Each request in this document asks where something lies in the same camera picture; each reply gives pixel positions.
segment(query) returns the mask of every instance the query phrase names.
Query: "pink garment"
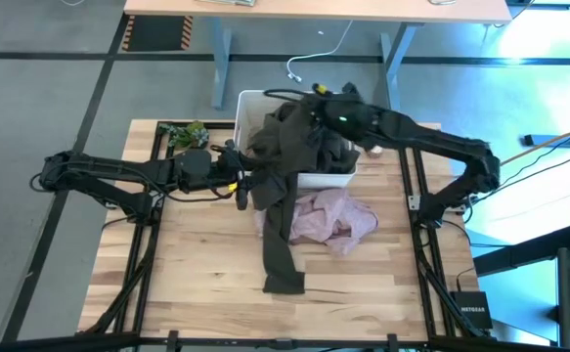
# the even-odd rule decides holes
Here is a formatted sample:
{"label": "pink garment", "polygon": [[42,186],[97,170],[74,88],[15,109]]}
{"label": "pink garment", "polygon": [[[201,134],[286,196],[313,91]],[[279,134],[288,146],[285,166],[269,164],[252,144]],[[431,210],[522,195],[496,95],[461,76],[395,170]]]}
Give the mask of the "pink garment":
{"label": "pink garment", "polygon": [[[265,211],[257,211],[254,220],[262,237]],[[350,198],[346,189],[331,189],[295,201],[289,241],[305,237],[325,243],[333,254],[346,255],[377,227],[378,216],[368,206]]]}

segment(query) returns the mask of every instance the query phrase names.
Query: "desk leg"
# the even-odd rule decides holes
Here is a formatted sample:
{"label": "desk leg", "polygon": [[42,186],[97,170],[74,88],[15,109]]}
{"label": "desk leg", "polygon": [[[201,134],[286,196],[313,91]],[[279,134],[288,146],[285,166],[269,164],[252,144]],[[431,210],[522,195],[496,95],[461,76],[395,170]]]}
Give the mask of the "desk leg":
{"label": "desk leg", "polygon": [[211,105],[220,110],[224,102],[224,91],[226,89],[226,77],[228,75],[228,64],[230,59],[230,42],[232,33],[230,29],[224,29],[222,19],[213,18],[213,58],[215,60],[215,85]]}
{"label": "desk leg", "polygon": [[423,26],[423,23],[402,22],[395,36],[395,43],[391,45],[389,34],[380,33],[380,46],[382,48],[382,60],[386,79],[386,94],[388,107],[391,110],[400,110],[400,93],[398,91],[398,69],[402,59],[406,55],[415,31]]}

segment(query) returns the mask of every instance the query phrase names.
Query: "wooden table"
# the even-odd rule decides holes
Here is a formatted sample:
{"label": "wooden table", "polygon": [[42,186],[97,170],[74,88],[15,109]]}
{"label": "wooden table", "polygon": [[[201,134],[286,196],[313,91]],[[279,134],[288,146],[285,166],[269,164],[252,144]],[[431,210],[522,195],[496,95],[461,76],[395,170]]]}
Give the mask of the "wooden table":
{"label": "wooden table", "polygon": [[[150,158],[156,124],[132,121],[123,159]],[[232,132],[211,130],[211,142],[223,144]],[[431,154],[423,154],[423,160],[430,191],[436,192],[452,178],[449,161]],[[416,185],[414,170],[411,175]],[[141,191],[135,184],[118,186]],[[361,155],[348,190],[378,214],[379,227],[342,258],[331,256],[320,243],[291,246],[296,267],[306,272],[303,295],[262,292],[262,245],[251,205],[238,211],[233,200],[167,201],[142,335],[167,337],[170,330],[178,330],[184,338],[385,340],[388,333],[396,333],[400,341],[427,340],[397,153],[385,151],[379,159]],[[109,211],[107,220],[122,216]],[[446,217],[462,224],[458,215]],[[103,231],[80,330],[93,325],[120,291],[133,229],[133,224],[117,223]],[[466,237],[444,226],[438,239],[449,289],[456,289],[456,275],[473,266]],[[463,289],[478,289],[473,271],[460,282]],[[434,291],[431,296],[437,332],[443,333]],[[133,298],[126,322],[132,322],[134,305]]]}
{"label": "wooden table", "polygon": [[417,28],[425,22],[507,23],[511,20],[505,0],[457,0],[453,5],[432,5],[428,0],[256,0],[253,7],[198,0],[127,0],[124,12],[127,15],[213,18],[215,86],[211,105],[217,109],[222,108],[224,99],[232,38],[231,31],[223,28],[221,17],[401,22],[393,45],[387,33],[380,34],[387,104],[393,110],[400,109],[397,71]]}

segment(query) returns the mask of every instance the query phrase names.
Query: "white plastic bin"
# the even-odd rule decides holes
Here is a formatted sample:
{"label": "white plastic bin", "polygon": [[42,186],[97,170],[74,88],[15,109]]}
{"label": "white plastic bin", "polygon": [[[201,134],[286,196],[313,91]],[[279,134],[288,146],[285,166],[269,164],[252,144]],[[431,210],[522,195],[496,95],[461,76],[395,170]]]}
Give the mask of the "white plastic bin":
{"label": "white plastic bin", "polygon": [[[290,96],[295,99],[299,98],[299,96],[294,94]],[[265,114],[274,112],[284,102],[282,99],[265,97],[263,91],[259,90],[245,90],[239,94],[234,140],[240,151],[245,153],[247,150],[247,141],[252,127],[260,128],[263,126]],[[314,190],[345,188],[355,174],[356,166],[352,173],[349,174],[300,173],[297,178],[297,187],[299,189]]]}

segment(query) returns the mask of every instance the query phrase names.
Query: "black cloth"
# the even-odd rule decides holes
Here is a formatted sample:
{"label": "black cloth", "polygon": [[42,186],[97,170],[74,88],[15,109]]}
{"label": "black cloth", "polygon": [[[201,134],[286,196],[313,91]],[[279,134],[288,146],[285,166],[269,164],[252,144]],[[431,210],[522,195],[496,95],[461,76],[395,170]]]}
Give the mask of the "black cloth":
{"label": "black cloth", "polygon": [[347,149],[335,132],[317,126],[310,108],[284,103],[265,116],[263,128],[248,147],[261,161],[252,176],[261,182],[250,192],[254,207],[266,210],[263,226],[264,292],[304,293],[304,273],[297,272],[288,249],[299,172],[348,173],[359,153]]}

